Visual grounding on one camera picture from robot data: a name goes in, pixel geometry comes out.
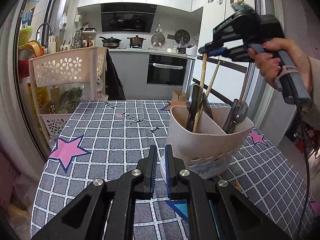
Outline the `person right hand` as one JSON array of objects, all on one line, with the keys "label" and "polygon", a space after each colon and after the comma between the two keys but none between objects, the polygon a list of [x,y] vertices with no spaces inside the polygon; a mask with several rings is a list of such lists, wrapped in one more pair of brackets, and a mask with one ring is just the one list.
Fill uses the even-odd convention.
[{"label": "person right hand", "polygon": [[[312,91],[312,71],[309,57],[291,39],[274,38],[262,44],[269,51],[285,50],[297,67],[306,90]],[[256,67],[266,82],[276,88],[274,79],[280,71],[280,58],[275,58],[271,53],[256,54],[252,48],[248,49],[249,56],[255,61]]]}]

